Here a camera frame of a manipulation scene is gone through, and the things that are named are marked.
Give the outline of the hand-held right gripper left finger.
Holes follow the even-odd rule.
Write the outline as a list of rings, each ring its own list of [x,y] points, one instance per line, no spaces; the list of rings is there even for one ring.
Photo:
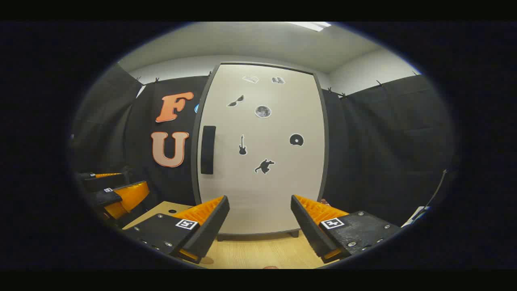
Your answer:
[[[198,264],[218,236],[229,210],[228,197],[220,196],[173,215],[154,214],[122,233],[162,254]]]

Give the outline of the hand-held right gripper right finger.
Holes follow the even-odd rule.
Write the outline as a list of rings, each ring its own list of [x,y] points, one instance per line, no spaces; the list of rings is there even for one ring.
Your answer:
[[[363,253],[401,230],[366,211],[347,213],[299,195],[292,195],[290,204],[301,231],[323,263]]]

